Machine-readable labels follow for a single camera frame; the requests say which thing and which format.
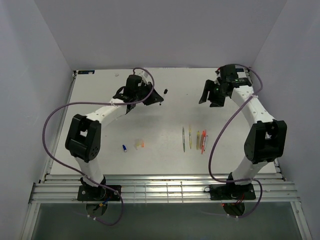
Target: cable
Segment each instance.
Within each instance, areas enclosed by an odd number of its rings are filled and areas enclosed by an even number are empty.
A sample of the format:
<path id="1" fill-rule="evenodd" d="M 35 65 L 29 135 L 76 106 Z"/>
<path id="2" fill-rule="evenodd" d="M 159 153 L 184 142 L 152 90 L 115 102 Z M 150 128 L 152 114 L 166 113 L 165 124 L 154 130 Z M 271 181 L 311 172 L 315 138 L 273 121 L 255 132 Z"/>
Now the cable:
<path id="1" fill-rule="evenodd" d="M 259 92 L 261 92 L 261 90 L 264 88 L 264 84 L 260 78 L 260 76 L 256 73 L 256 71 L 254 71 L 253 69 L 251 69 L 250 67 L 248 66 L 245 66 L 245 65 L 242 65 L 242 64 L 234 64 L 234 65 L 238 65 L 238 66 L 241 66 L 241 67 L 244 67 L 246 69 L 248 69 L 248 71 L 251 71 L 253 72 L 253 74 L 258 78 L 259 82 L 260 82 L 260 88 L 257 90 L 257 91 L 254 91 L 253 94 L 239 107 L 239 109 L 237 111 L 235 111 L 235 113 L 230 117 L 230 119 L 226 122 L 226 124 L 223 126 L 222 130 L 220 131 L 218 137 L 215 139 L 214 141 L 214 144 L 213 144 L 213 147 L 212 147 L 212 150 L 210 152 L 210 157 L 209 157 L 209 163 L 208 163 L 208 170 L 209 170 L 209 174 L 211 176 L 211 178 L 219 183 L 224 183 L 224 184 L 227 184 L 227 183 L 238 183 L 238 182 L 244 182 L 244 181 L 255 181 L 259 184 L 260 186 L 260 196 L 258 198 L 258 201 L 256 202 L 256 204 L 254 205 L 254 207 L 247 213 L 241 215 L 241 216 L 232 216 L 233 218 L 244 218 L 244 217 L 247 217 L 249 216 L 257 207 L 258 205 L 260 204 L 260 201 L 262 199 L 262 193 L 263 193 L 263 188 L 262 188 L 262 184 L 261 182 L 256 179 L 256 178 L 243 178 L 243 179 L 238 179 L 238 180 L 220 180 L 218 178 L 215 178 L 215 176 L 212 174 L 212 171 L 211 171 L 211 163 L 212 163 L 212 157 L 214 155 L 214 152 L 215 152 L 215 149 L 217 147 L 217 144 L 222 136 L 222 134 L 225 132 L 226 128 L 228 127 L 228 125 L 231 123 L 231 121 L 238 115 L 238 113 L 241 112 L 241 110 L 245 107 L 245 105 L 250 102 L 250 100 L 254 97 L 254 95 L 258 94 Z M 219 215 L 221 216 L 221 214 L 217 214 L 217 213 L 206 213 L 206 214 L 209 214 L 209 215 Z"/>
<path id="2" fill-rule="evenodd" d="M 153 90 L 155 89 L 155 80 L 154 80 L 154 77 L 152 76 L 152 74 L 146 70 L 145 68 L 142 68 L 142 67 L 135 67 L 133 69 L 133 74 L 136 73 L 136 70 L 143 70 L 145 71 L 147 74 L 150 75 L 151 77 L 151 80 L 152 80 L 152 88 L 150 90 L 150 92 L 148 93 L 148 95 L 140 100 L 140 101 L 136 101 L 136 102 L 121 102 L 121 103 L 113 103 L 113 105 L 116 105 L 116 106 L 120 106 L 120 105 L 133 105 L 133 104 L 139 104 L 139 103 L 142 103 L 143 101 L 145 101 L 146 99 L 148 99 L 148 97 L 152 94 Z M 49 120 L 51 119 L 51 117 L 56 113 L 58 112 L 59 110 L 65 108 L 65 107 L 68 107 L 68 106 L 72 106 L 72 105 L 82 105 L 82 104 L 86 104 L 86 105 L 103 105 L 103 106 L 111 106 L 111 103 L 110 102 L 90 102 L 90 101 L 77 101 L 77 102 L 70 102 L 70 103 L 67 103 L 67 104 L 64 104 L 64 105 L 61 105 L 59 107 L 57 107 L 55 110 L 53 110 L 49 116 L 46 118 L 45 122 L 44 122 L 44 125 L 43 125 L 43 129 L 42 129 L 42 145 L 43 145 L 43 148 L 45 150 L 45 152 L 49 155 L 50 158 L 52 158 L 54 161 L 56 161 L 58 164 L 68 168 L 68 169 L 71 169 L 73 171 L 76 171 L 77 173 L 81 174 L 84 178 L 88 179 L 90 182 L 94 183 L 95 185 L 98 185 L 104 189 L 108 189 L 114 193 L 116 193 L 119 197 L 120 197 L 120 201 L 121 201 L 121 212 L 120 212 L 120 215 L 118 217 L 118 219 L 113 222 L 113 223 L 108 223 L 108 222 L 104 222 L 98 218 L 95 218 L 95 220 L 107 225 L 107 226 L 114 226 L 116 225 L 122 218 L 123 216 L 123 213 L 124 213 L 124 200 L 123 198 L 121 197 L 121 195 L 116 191 L 114 190 L 113 188 L 111 187 L 108 187 L 106 185 L 103 185 L 103 184 L 100 184 L 92 179 L 90 179 L 86 174 L 84 174 L 82 171 L 68 165 L 68 164 L 65 164 L 64 162 L 58 160 L 55 156 L 53 156 L 51 154 L 51 152 L 49 151 L 48 147 L 47 147 L 47 143 L 46 143 L 46 129 L 47 129 L 47 125 L 48 125 L 48 122 Z"/>

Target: gray wall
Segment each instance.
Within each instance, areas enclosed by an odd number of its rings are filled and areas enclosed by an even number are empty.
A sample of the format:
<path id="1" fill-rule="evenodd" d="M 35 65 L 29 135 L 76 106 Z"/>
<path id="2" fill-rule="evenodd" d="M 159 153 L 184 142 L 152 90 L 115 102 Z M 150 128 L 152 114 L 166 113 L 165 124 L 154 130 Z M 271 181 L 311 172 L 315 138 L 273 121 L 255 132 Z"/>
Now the gray wall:
<path id="1" fill-rule="evenodd" d="M 260 99 L 288 126 L 280 167 L 296 183 L 314 239 L 319 229 L 320 2 L 290 0 L 253 67 L 264 80 Z"/>
<path id="2" fill-rule="evenodd" d="M 251 65 L 286 0 L 35 0 L 73 70 Z"/>
<path id="3" fill-rule="evenodd" d="M 72 71 L 33 0 L 0 0 L 0 239 L 19 237 L 46 154 L 41 132 Z M 48 139 L 57 130 L 57 117 Z"/>

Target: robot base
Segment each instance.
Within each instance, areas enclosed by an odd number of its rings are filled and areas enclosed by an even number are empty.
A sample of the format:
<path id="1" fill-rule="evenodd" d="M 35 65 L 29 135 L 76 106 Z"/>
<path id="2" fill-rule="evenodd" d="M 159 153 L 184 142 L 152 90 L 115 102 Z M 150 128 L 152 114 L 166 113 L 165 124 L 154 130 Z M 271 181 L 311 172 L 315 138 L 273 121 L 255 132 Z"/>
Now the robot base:
<path id="1" fill-rule="evenodd" d="M 256 194 L 254 186 L 250 183 L 247 185 L 228 184 L 211 184 L 209 191 L 211 200 L 238 200 L 243 196 L 243 200 L 255 200 Z"/>
<path id="2" fill-rule="evenodd" d="M 121 195 L 121 185 L 107 185 L 107 187 L 112 188 L 116 190 Z M 79 187 L 77 200 L 81 202 L 88 202 L 88 201 L 105 201 L 109 198 L 110 201 L 120 201 L 120 197 L 113 191 L 105 189 L 105 194 L 101 196 L 100 199 L 97 199 L 96 197 L 92 197 L 91 194 L 89 194 L 83 185 Z"/>

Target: black mounting plate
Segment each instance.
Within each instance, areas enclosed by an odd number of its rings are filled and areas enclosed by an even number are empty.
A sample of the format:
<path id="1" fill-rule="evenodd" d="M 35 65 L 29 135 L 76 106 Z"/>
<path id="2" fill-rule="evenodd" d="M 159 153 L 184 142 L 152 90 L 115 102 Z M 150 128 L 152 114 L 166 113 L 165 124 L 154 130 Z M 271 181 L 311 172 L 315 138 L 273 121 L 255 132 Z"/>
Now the black mounting plate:
<path id="1" fill-rule="evenodd" d="M 112 188 L 116 191 L 118 191 L 118 193 L 121 195 L 121 185 L 106 185 L 109 188 Z M 88 194 L 85 191 L 85 187 L 84 186 L 79 186 L 79 191 L 78 191 L 78 196 L 77 196 L 77 200 L 81 201 L 81 202 L 88 202 L 88 201 L 105 201 L 106 199 L 110 198 L 108 201 L 120 201 L 120 197 L 113 191 L 105 189 L 105 195 L 104 197 L 102 197 L 101 199 L 96 199 L 92 196 L 90 196 L 90 194 Z"/>
<path id="2" fill-rule="evenodd" d="M 252 184 L 246 185 L 246 189 L 232 189 L 226 184 L 211 184 L 209 185 L 209 191 L 205 191 L 205 193 L 210 193 L 211 200 L 238 200 L 244 194 L 243 200 L 255 200 L 256 194 L 254 190 L 254 186 Z"/>

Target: purple cable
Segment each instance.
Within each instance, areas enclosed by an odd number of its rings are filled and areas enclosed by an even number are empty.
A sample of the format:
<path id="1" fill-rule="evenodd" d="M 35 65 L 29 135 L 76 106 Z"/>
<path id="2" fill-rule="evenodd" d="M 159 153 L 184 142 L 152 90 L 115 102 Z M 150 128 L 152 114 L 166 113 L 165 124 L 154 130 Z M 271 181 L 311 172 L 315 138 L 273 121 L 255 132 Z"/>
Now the purple cable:
<path id="1" fill-rule="evenodd" d="M 103 224 L 105 224 L 105 225 L 107 225 L 107 226 L 114 226 L 114 225 L 116 225 L 116 224 L 121 220 L 122 215 L 123 215 L 123 213 L 124 213 L 124 200 L 123 200 L 123 198 L 121 197 L 121 195 L 120 195 L 116 190 L 112 189 L 111 187 L 108 187 L 108 186 L 106 186 L 106 185 L 100 184 L 100 183 L 98 183 L 98 182 L 90 179 L 90 178 L 89 178 L 87 175 L 85 175 L 82 171 L 80 171 L 80 170 L 78 170 L 78 169 L 76 169 L 76 168 L 74 168 L 74 167 L 72 167 L 72 166 L 70 166 L 70 165 L 68 165 L 68 164 L 63 163 L 62 161 L 58 160 L 55 156 L 53 156 L 53 155 L 51 154 L 51 152 L 49 151 L 48 147 L 47 147 L 47 143 L 46 143 L 46 129 L 47 129 L 47 125 L 48 125 L 48 122 L 49 122 L 50 118 L 51 118 L 56 112 L 58 112 L 60 109 L 63 109 L 63 108 L 65 108 L 65 107 L 68 107 L 68 106 L 71 106 L 71 105 L 87 104 L 87 105 L 103 105 L 103 106 L 116 105 L 116 106 L 119 106 L 119 105 L 132 105 L 132 104 L 142 103 L 143 101 L 145 101 L 145 100 L 151 95 L 151 93 L 152 93 L 153 90 L 155 89 L 155 80 L 154 80 L 154 77 L 152 76 L 152 74 L 151 74 L 148 70 L 146 70 L 146 69 L 144 69 L 144 68 L 142 68 L 142 67 L 135 67 L 135 68 L 133 69 L 133 74 L 136 73 L 136 72 L 135 72 L 136 70 L 143 70 L 143 71 L 145 71 L 147 74 L 150 75 L 150 77 L 151 77 L 151 79 L 152 79 L 152 88 L 151 88 L 150 92 L 148 93 L 148 95 L 147 95 L 144 99 L 142 99 L 142 100 L 140 100 L 140 101 L 136 101 L 136 102 L 123 102 L 123 103 L 113 103 L 113 104 L 111 104 L 111 103 L 109 103 L 109 102 L 90 102 L 90 101 L 70 102 L 70 103 L 61 105 L 61 106 L 57 107 L 55 110 L 53 110 L 53 111 L 49 114 L 49 116 L 46 118 L 46 120 L 45 120 L 45 122 L 44 122 L 44 125 L 43 125 L 43 129 L 42 129 L 42 145 L 43 145 L 43 148 L 44 148 L 45 152 L 49 155 L 50 158 L 52 158 L 52 159 L 53 159 L 54 161 L 56 161 L 58 164 L 61 164 L 62 166 L 66 167 L 66 168 L 68 168 L 68 169 L 71 169 L 71 170 L 76 171 L 77 173 L 81 174 L 84 178 L 88 179 L 88 180 L 91 181 L 92 183 L 94 183 L 94 184 L 96 184 L 96 185 L 98 185 L 98 186 L 100 186 L 100 187 L 102 187 L 102 188 L 104 188 L 104 189 L 108 189 L 108 190 L 110 190 L 110 191 L 115 192 L 115 193 L 120 197 L 120 201 L 121 201 L 121 212 L 120 212 L 120 215 L 119 215 L 118 219 L 117 219 L 115 222 L 113 222 L 113 223 L 107 223 L 107 222 L 104 222 L 103 220 L 100 220 L 100 219 L 96 218 L 97 221 L 99 221 L 99 222 L 101 222 L 101 223 L 103 223 Z"/>
<path id="2" fill-rule="evenodd" d="M 259 82 L 260 82 L 260 88 L 257 90 L 257 91 L 254 91 L 253 94 L 239 107 L 239 109 L 230 117 L 230 119 L 226 122 L 226 124 L 223 126 L 222 130 L 220 131 L 218 137 L 215 139 L 214 141 L 214 144 L 213 144 L 213 147 L 212 147 L 212 150 L 211 150 L 211 153 L 210 153 L 210 157 L 209 157 L 209 163 L 208 163 L 208 169 L 209 169 L 209 174 L 210 176 L 212 177 L 213 180 L 219 182 L 219 183 L 237 183 L 237 182 L 244 182 L 244 181 L 255 181 L 259 184 L 260 186 L 260 196 L 258 198 L 258 201 L 256 202 L 256 204 L 254 205 L 254 207 L 247 213 L 245 213 L 244 215 L 241 215 L 241 216 L 238 216 L 238 218 L 244 218 L 244 217 L 247 217 L 249 216 L 259 205 L 260 201 L 261 201 L 261 198 L 262 198 L 262 192 L 263 192 L 263 188 L 262 188 L 262 184 L 261 182 L 256 179 L 256 178 L 243 178 L 243 179 L 238 179 L 238 180 L 220 180 L 218 178 L 215 178 L 215 176 L 212 174 L 212 171 L 211 171 L 211 163 L 212 163 L 212 157 L 214 155 L 214 151 L 217 147 L 217 144 L 222 136 L 222 134 L 225 132 L 226 128 L 228 127 L 228 125 L 231 123 L 231 121 L 237 116 L 238 113 L 241 112 L 241 110 L 245 107 L 245 105 L 250 102 L 250 100 L 253 98 L 253 95 L 256 95 L 258 94 L 259 92 L 261 92 L 261 90 L 263 89 L 264 85 L 263 85 L 263 82 L 260 78 L 260 76 L 254 71 L 252 70 L 250 67 L 248 66 L 245 66 L 245 65 L 241 65 L 241 64 L 234 64 L 234 65 L 238 65 L 238 66 L 241 66 L 241 67 L 244 67 L 246 69 L 248 69 L 249 71 L 253 72 L 254 75 L 258 78 Z M 206 214 L 209 214 L 209 215 L 221 215 L 221 214 L 217 214 L 217 213 L 206 213 Z"/>

